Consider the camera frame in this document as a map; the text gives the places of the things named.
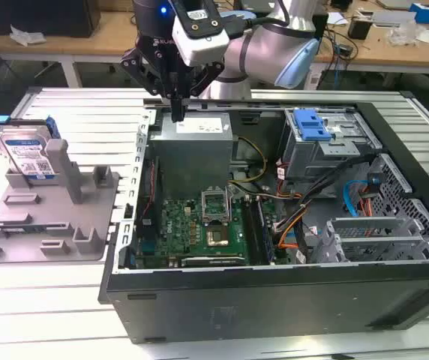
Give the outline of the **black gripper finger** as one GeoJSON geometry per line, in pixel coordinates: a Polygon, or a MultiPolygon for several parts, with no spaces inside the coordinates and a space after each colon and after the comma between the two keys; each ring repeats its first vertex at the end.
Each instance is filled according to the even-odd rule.
{"type": "Polygon", "coordinates": [[[179,98],[175,82],[170,77],[167,57],[162,50],[155,50],[152,59],[138,48],[128,50],[121,58],[122,68],[150,95],[160,95],[168,101],[173,122],[179,120],[179,98]]]}
{"type": "Polygon", "coordinates": [[[224,70],[222,62],[197,67],[181,63],[178,72],[178,120],[182,122],[191,97],[198,97],[224,70]]]}

